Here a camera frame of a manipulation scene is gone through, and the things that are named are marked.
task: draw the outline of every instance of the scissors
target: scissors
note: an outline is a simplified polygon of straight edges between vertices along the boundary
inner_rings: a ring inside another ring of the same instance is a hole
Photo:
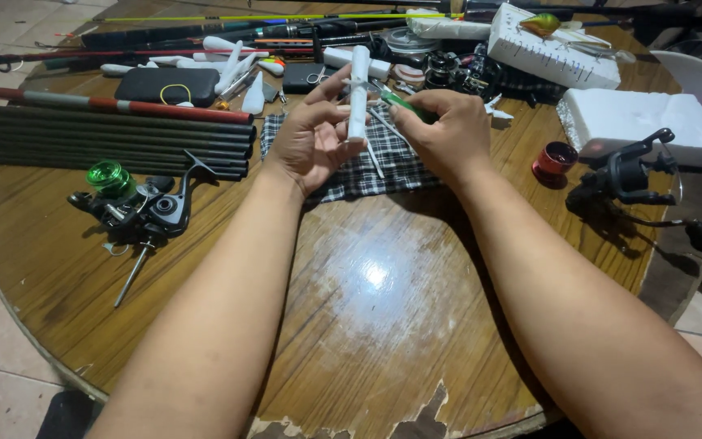
[[[327,66],[324,65],[323,67],[321,67],[321,72],[319,72],[317,74],[310,74],[307,76],[307,78],[305,78],[305,80],[310,85],[321,84],[329,77],[329,75],[325,75],[326,72],[327,72]],[[311,76],[316,76],[316,79],[311,80],[310,79]]]

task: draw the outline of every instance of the fishing lure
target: fishing lure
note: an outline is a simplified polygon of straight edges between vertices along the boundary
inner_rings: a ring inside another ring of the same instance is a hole
[[[636,62],[636,55],[627,50],[613,48],[604,43],[594,41],[567,41],[562,43],[567,48],[575,48],[579,52],[592,55],[596,59],[600,57],[614,58],[618,63],[632,64]]]
[[[520,21],[519,25],[541,38],[546,38],[559,29],[559,19],[549,13],[542,13]]]

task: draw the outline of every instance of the worn table surface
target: worn table surface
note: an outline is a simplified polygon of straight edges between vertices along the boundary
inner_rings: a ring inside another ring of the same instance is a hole
[[[104,16],[374,9],[291,2],[253,2],[248,9],[241,0],[217,3],[224,6],[123,0]],[[134,26],[103,24],[100,30]],[[79,31],[90,27],[84,24]],[[590,34],[646,53],[617,27],[594,28]],[[620,65],[620,70],[620,90],[678,92],[665,69],[651,60]],[[71,74],[38,67],[23,87],[112,96],[118,83],[97,71]],[[530,169],[546,143],[565,140],[554,107],[531,109],[504,100],[499,108],[516,118],[510,127],[493,132],[498,170],[576,250],[631,294],[639,294],[651,260],[648,240],[656,239],[656,233],[646,227],[638,227],[639,235],[612,230],[611,243],[568,213],[565,196],[587,168],[575,166],[562,190],[539,185]],[[279,103],[265,110],[279,112]],[[194,192],[188,231],[147,261],[119,309],[112,303],[136,253],[111,257],[102,248],[105,235],[95,220],[65,201],[87,187],[85,173],[0,166],[0,292],[5,304],[71,382],[105,399],[148,325],[247,194],[260,168],[258,148],[251,164],[243,182],[202,185]],[[670,177],[653,174],[651,188],[668,191],[671,183]],[[658,219],[665,208],[637,206],[634,211]],[[664,267],[661,276],[669,277],[673,268]],[[251,276],[266,275],[267,267],[251,268]],[[683,282],[664,294],[674,295],[671,304],[679,304],[690,288]],[[678,312],[678,306],[671,308],[661,313],[666,319]],[[301,431],[307,437],[336,438],[505,437],[558,415],[519,354],[467,218],[445,189],[333,202],[304,213],[282,330],[255,412],[250,435],[263,432],[256,437],[277,437],[291,423],[288,437]]]

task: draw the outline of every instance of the red fishing rod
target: red fishing rod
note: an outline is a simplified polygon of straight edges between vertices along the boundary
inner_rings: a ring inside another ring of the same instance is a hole
[[[48,52],[48,53],[26,53],[23,55],[6,54],[0,55],[0,64],[10,65],[11,63],[19,63],[21,61],[25,63],[34,61],[45,61],[48,59],[60,59],[60,58],[83,58],[83,57],[94,57],[94,56],[160,56],[160,55],[193,55],[194,53],[229,53],[231,49],[178,49],[178,50],[132,50],[132,51],[107,51],[107,52],[92,52],[85,50],[77,51],[59,51],[59,52]],[[288,54],[307,54],[312,55],[312,48],[279,48],[279,49],[243,49],[240,54],[246,54],[251,52],[267,52],[270,55],[288,55]]]

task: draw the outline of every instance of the forearm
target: forearm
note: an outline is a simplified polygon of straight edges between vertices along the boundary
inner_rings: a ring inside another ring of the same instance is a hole
[[[151,325],[90,437],[237,437],[286,293],[303,201],[289,181],[259,174],[219,241]]]
[[[457,192],[522,353],[585,433],[657,437],[659,423],[681,434],[702,429],[702,359],[672,328],[495,171]]]

